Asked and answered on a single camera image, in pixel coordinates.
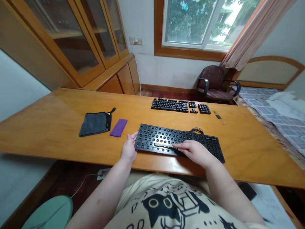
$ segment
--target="cable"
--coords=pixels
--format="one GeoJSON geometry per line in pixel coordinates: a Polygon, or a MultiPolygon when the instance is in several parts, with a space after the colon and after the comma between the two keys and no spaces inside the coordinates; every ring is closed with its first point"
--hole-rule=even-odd
{"type": "Polygon", "coordinates": [[[82,182],[82,184],[80,185],[80,187],[77,189],[77,191],[63,204],[63,205],[61,205],[60,206],[60,208],[59,209],[57,209],[45,222],[43,222],[43,223],[40,223],[40,224],[38,224],[38,225],[36,225],[36,226],[33,226],[33,227],[31,227],[31,228],[29,228],[29,229],[37,229],[37,228],[39,228],[39,227],[41,227],[42,225],[44,225],[44,224],[46,224],[47,222],[49,222],[50,221],[50,219],[66,204],[66,203],[68,203],[68,201],[69,200],[71,200],[74,196],[75,196],[75,194],[80,190],[80,188],[83,186],[83,184],[84,184],[84,182],[85,182],[85,179],[88,177],[88,176],[97,176],[97,174],[88,174],[85,178],[84,178],[84,180],[83,180],[83,182],[82,182]]]}
{"type": "Polygon", "coordinates": [[[202,129],[200,129],[200,128],[198,128],[198,127],[195,127],[195,128],[193,128],[193,129],[191,129],[189,132],[191,132],[191,133],[199,133],[199,134],[201,134],[201,135],[203,135],[203,130],[202,129]]]}
{"type": "Polygon", "coordinates": [[[141,96],[141,93],[142,93],[142,88],[141,88],[140,74],[139,74],[139,71],[138,71],[138,63],[137,63],[137,59],[136,59],[136,54],[133,52],[133,45],[134,45],[134,43],[136,43],[136,41],[134,41],[134,42],[133,42],[133,44],[132,44],[131,52],[134,54],[134,59],[136,60],[136,64],[137,64],[137,72],[138,72],[138,76],[139,76],[139,83],[140,83],[140,96],[141,96]]]}

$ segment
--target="person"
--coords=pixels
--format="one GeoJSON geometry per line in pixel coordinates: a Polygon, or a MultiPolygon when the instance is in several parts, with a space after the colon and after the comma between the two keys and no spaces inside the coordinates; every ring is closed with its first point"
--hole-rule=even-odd
{"type": "Polygon", "coordinates": [[[267,228],[222,163],[196,141],[173,146],[206,170],[210,197],[162,173],[151,173],[123,190],[137,157],[137,134],[127,135],[120,159],[66,229],[267,228]]]}

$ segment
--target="desk surface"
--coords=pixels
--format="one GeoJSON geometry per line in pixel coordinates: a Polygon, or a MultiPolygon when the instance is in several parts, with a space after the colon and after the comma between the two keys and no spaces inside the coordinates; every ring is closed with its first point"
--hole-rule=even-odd
{"type": "MultiPolygon", "coordinates": [[[[141,123],[217,136],[235,180],[305,188],[305,174],[246,107],[209,103],[214,114],[151,110],[152,98],[59,88],[0,123],[0,151],[69,161],[114,165],[126,134],[141,123]],[[122,138],[109,132],[80,138],[85,113],[111,111],[111,129],[127,119],[122,138]]],[[[184,157],[139,151],[134,169],[204,176],[200,166],[184,157]]]]}

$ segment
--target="glass cabinet door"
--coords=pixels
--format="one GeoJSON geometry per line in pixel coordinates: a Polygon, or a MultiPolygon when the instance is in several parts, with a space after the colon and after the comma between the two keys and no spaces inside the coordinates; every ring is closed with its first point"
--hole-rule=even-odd
{"type": "Polygon", "coordinates": [[[110,21],[115,43],[119,52],[120,59],[126,56],[129,51],[127,48],[121,12],[117,0],[103,0],[106,12],[110,21]]]}
{"type": "Polygon", "coordinates": [[[105,70],[72,0],[12,0],[12,3],[80,87],[105,70]]]}
{"type": "Polygon", "coordinates": [[[78,9],[84,19],[97,51],[108,69],[120,60],[105,7],[100,0],[76,0],[78,9]]]}

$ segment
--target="person's left hand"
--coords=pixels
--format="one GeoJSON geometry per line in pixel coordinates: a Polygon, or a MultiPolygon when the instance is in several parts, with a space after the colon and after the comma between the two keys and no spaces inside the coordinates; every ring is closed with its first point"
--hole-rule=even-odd
{"type": "Polygon", "coordinates": [[[138,131],[133,133],[132,135],[127,134],[127,140],[122,148],[121,159],[126,161],[127,163],[133,163],[137,157],[138,152],[134,149],[134,143],[137,139],[138,131]]]}

